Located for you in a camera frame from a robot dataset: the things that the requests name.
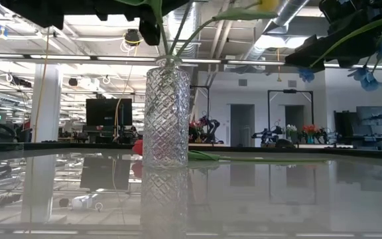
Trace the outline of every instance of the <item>white column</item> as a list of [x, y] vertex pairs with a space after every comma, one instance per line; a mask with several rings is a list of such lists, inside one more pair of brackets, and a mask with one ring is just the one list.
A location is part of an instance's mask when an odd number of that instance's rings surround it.
[[[44, 65], [37, 64], [32, 97], [32, 142], [35, 141], [35, 134], [36, 142], [57, 140], [58, 137], [63, 75], [57, 65], [47, 65], [45, 79], [43, 79], [43, 74]], [[38, 105], [40, 105], [40, 110], [36, 123]], [[27, 158], [21, 212], [22, 222], [45, 223], [50, 220], [55, 165], [55, 155]]]
[[36, 142], [45, 140], [57, 140], [58, 120], [60, 118], [60, 99], [63, 83], [63, 74], [57, 65], [49, 64], [46, 66], [45, 79], [43, 80], [44, 65], [37, 64], [35, 70], [35, 80], [33, 85], [32, 97], [32, 142], [37, 133]]

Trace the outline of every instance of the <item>green leaf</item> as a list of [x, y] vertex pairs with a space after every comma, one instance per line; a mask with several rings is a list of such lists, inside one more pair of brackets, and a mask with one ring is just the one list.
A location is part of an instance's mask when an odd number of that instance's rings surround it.
[[118, 1], [120, 3], [128, 4], [130, 6], [139, 6], [139, 5], [147, 3], [147, 0], [114, 0], [114, 1]]
[[251, 21], [257, 19], [273, 19], [275, 17], [278, 17], [278, 14], [275, 12], [257, 11], [245, 9], [243, 7], [235, 7], [219, 13], [217, 16], [213, 17], [213, 20]]
[[219, 161], [220, 156], [211, 153], [203, 153], [200, 151], [189, 151], [188, 160], [209, 160], [209, 161]]

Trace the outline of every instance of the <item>red flower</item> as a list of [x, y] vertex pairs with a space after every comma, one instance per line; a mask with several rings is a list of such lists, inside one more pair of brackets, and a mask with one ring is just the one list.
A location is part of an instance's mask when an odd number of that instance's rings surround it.
[[139, 179], [143, 177], [143, 162], [139, 161], [132, 165], [133, 175]]
[[135, 145], [133, 146], [132, 150], [133, 150], [136, 154], [139, 154], [139, 155], [143, 156], [143, 140], [142, 140], [142, 139], [138, 139], [138, 140], [135, 142]]

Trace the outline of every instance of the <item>silver duct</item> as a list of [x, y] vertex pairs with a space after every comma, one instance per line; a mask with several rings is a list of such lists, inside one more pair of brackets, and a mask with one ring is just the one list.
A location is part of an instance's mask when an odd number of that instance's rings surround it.
[[[279, 27], [283, 27], [284, 29], [288, 29], [287, 25], [291, 22], [291, 20], [297, 15], [297, 13], [309, 2], [309, 0], [283, 0], [281, 4], [275, 9], [275, 12], [278, 13], [278, 17], [270, 20], [263, 34], [277, 29]], [[263, 52], [266, 50], [265, 48], [258, 47], [258, 42], [263, 40], [263, 37], [259, 37], [256, 40], [255, 44], [250, 48], [247, 54], [243, 57], [243, 60], [258, 60]]]

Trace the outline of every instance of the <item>computer monitor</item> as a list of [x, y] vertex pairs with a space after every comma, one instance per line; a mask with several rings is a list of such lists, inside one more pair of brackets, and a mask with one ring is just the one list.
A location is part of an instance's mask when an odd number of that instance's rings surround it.
[[[115, 125], [118, 99], [87, 99], [86, 125]], [[132, 125], [132, 99], [121, 99], [117, 112], [118, 124]]]
[[357, 116], [361, 125], [382, 125], [382, 106], [358, 106]]

